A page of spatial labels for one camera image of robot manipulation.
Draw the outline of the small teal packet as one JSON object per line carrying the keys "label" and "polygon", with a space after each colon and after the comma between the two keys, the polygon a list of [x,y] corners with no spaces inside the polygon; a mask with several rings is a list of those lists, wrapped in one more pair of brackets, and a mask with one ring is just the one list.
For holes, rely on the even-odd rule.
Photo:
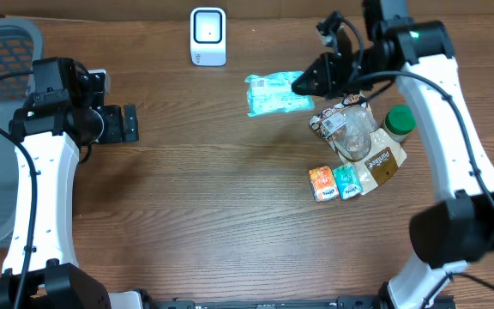
{"label": "small teal packet", "polygon": [[332,173],[343,200],[356,197],[363,192],[356,169],[351,163],[335,168]]}

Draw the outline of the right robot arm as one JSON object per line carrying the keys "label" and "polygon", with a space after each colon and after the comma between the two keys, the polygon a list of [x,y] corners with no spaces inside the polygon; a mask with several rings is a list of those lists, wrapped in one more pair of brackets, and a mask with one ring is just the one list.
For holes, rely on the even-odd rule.
{"label": "right robot arm", "polygon": [[417,22],[403,1],[365,1],[366,35],[344,33],[333,12],[317,24],[328,51],[297,79],[296,94],[334,99],[392,81],[410,107],[431,168],[436,203],[409,225],[413,254],[365,308],[451,308],[457,276],[494,251],[494,166],[461,91],[455,48],[440,21]]}

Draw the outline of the teal tissue pack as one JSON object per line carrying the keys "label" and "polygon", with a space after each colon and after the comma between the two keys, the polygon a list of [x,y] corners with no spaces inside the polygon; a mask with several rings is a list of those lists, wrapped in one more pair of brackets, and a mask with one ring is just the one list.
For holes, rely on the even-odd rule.
{"label": "teal tissue pack", "polygon": [[310,96],[292,91],[292,83],[302,74],[302,71],[284,71],[267,76],[247,76],[244,82],[249,85],[246,93],[250,108],[248,116],[313,110],[315,103]]}

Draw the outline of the orange snack packet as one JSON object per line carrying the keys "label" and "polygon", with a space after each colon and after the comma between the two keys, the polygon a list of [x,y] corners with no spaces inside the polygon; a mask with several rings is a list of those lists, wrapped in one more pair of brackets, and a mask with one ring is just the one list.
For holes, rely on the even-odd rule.
{"label": "orange snack packet", "polygon": [[340,195],[330,167],[324,166],[310,169],[309,179],[316,202],[334,200]]}

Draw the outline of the green lid jar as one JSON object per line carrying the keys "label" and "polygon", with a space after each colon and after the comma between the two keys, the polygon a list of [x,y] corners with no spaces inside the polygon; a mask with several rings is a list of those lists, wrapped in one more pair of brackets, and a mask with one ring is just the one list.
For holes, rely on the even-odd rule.
{"label": "green lid jar", "polygon": [[398,143],[404,142],[415,127],[415,119],[407,105],[394,106],[382,122],[382,128]]}

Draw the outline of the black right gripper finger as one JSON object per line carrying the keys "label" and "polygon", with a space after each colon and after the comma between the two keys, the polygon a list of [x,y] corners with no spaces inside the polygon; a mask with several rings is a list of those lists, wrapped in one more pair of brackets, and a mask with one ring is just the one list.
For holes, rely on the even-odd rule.
{"label": "black right gripper finger", "polygon": [[298,95],[324,97],[328,93],[328,78],[325,84],[301,83],[300,76],[292,83],[292,91]]}
{"label": "black right gripper finger", "polygon": [[301,83],[325,84],[327,82],[327,60],[325,55],[317,58],[300,76]]}

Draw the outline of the brown white snack pouch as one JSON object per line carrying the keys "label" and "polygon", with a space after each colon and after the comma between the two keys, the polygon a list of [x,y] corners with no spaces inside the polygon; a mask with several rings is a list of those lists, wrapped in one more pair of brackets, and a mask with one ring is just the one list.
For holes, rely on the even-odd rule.
{"label": "brown white snack pouch", "polygon": [[407,158],[401,144],[377,124],[363,94],[347,95],[313,116],[309,126],[338,155],[337,167],[355,167],[363,187],[360,195],[386,183]]}

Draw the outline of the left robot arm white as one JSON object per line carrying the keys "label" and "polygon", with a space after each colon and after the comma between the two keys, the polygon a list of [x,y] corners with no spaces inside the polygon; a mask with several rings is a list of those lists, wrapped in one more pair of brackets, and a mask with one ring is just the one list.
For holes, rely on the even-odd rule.
{"label": "left robot arm white", "polygon": [[105,132],[99,112],[69,99],[15,111],[15,226],[0,277],[0,308],[142,308],[141,293],[110,293],[81,270],[72,237],[80,150]]}

